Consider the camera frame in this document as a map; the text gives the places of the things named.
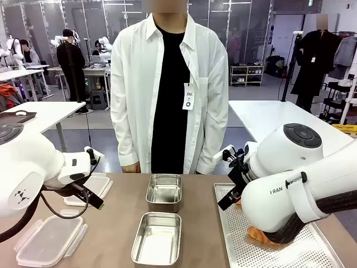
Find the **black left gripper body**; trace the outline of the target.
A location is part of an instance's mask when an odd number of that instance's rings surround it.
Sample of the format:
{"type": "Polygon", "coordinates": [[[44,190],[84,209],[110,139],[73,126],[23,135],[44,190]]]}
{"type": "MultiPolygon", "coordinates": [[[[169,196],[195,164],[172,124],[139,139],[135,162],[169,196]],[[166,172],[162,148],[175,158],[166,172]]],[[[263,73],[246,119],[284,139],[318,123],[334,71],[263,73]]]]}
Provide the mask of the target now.
{"type": "Polygon", "coordinates": [[[54,187],[49,187],[49,186],[42,186],[41,190],[47,191],[47,192],[55,192],[62,197],[69,197],[72,195],[86,197],[86,194],[89,193],[87,188],[84,186],[84,183],[86,181],[87,181],[87,179],[75,180],[72,183],[67,184],[66,186],[64,186],[60,189],[57,189],[54,187]]]}

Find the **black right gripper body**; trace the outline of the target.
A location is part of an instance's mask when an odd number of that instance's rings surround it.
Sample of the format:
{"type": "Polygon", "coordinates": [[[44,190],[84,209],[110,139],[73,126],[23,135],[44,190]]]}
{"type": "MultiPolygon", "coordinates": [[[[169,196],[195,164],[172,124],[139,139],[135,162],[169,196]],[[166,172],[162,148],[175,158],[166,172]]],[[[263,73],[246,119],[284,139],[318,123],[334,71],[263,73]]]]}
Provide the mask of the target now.
{"type": "Polygon", "coordinates": [[[252,180],[248,176],[249,167],[244,163],[245,152],[239,149],[237,152],[233,150],[231,153],[228,149],[223,151],[223,161],[230,161],[229,167],[231,171],[228,174],[230,180],[235,184],[232,192],[242,193],[246,185],[252,180]]]}

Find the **person's right hand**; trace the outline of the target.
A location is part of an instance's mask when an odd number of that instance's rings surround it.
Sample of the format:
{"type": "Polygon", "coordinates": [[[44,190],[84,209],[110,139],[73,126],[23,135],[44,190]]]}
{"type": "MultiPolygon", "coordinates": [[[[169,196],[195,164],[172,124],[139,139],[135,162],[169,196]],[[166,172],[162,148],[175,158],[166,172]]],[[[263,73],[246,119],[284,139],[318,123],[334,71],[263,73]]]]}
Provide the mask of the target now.
{"type": "Polygon", "coordinates": [[[123,173],[141,173],[140,163],[134,163],[132,165],[122,166],[123,173]]]}

